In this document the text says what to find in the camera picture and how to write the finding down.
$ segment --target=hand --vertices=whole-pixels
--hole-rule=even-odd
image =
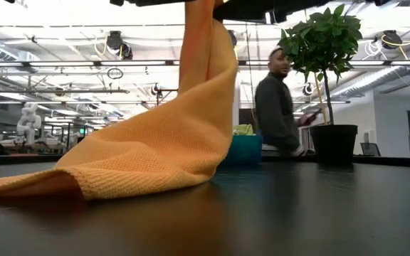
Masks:
[[[298,120],[298,126],[299,127],[304,127],[304,126],[308,126],[311,125],[312,122],[314,122],[314,120],[316,120],[316,115],[313,113],[306,113],[303,114],[300,119]]]

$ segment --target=desk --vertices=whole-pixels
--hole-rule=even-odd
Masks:
[[[4,201],[0,255],[410,255],[410,168],[272,162],[151,196]]]

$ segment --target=white robot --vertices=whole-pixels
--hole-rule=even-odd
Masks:
[[[37,104],[26,103],[25,107],[21,109],[21,118],[17,123],[17,138],[15,143],[26,145],[34,144],[34,129],[41,128],[42,119],[36,114]]]

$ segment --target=ceiling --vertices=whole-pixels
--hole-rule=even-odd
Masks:
[[[327,6],[333,9],[339,4],[341,3],[333,1]],[[325,6],[311,8],[307,13],[324,9]],[[388,4],[379,8],[371,4],[355,4],[348,14],[357,15],[362,20],[361,33],[364,39],[359,42],[359,51],[354,60],[381,58],[380,54],[368,56],[365,47],[384,30],[396,30],[404,42],[410,42],[410,6]],[[276,25],[235,21],[225,21],[225,25],[227,29],[236,32],[236,52],[239,60],[267,60],[280,38],[281,29],[290,28],[304,19],[304,11],[299,11],[290,15],[286,22]],[[117,56],[108,51],[99,53],[105,49],[103,42],[110,31],[122,32],[125,42],[132,48],[135,60],[178,60],[184,32],[184,5],[138,8],[127,3],[118,7],[106,0],[17,0],[15,4],[0,0],[0,43],[14,50],[32,53],[39,60],[115,60]],[[388,59],[401,55],[399,50],[382,52]],[[55,87],[67,90],[99,90],[104,87],[108,89],[111,84],[112,89],[130,91],[129,94],[72,93],[66,96],[69,100],[80,97],[88,100],[149,102],[156,100],[150,93],[154,85],[165,89],[177,88],[177,66],[127,67],[121,70],[124,75],[119,80],[110,79],[106,68],[41,68],[37,73],[31,74],[31,78],[25,73],[20,74],[18,70],[0,69],[0,76],[24,86],[27,86],[28,79],[31,79],[31,84],[37,84],[37,90]],[[252,102],[253,90],[267,72],[266,68],[241,68],[239,77],[242,82],[242,102]],[[343,80],[353,78],[361,72],[348,72],[343,75]],[[330,83],[334,84],[336,77],[333,74],[330,74],[330,77]],[[314,82],[314,77],[310,76],[308,82]],[[290,87],[294,100],[305,99],[302,94],[305,84],[302,74],[291,72],[286,78],[286,84]],[[48,97],[51,100],[59,100],[54,95]],[[163,102],[175,97],[176,93],[172,92]],[[154,106],[154,103],[150,103],[148,108]],[[140,104],[113,107],[125,117],[147,111],[147,108]]]

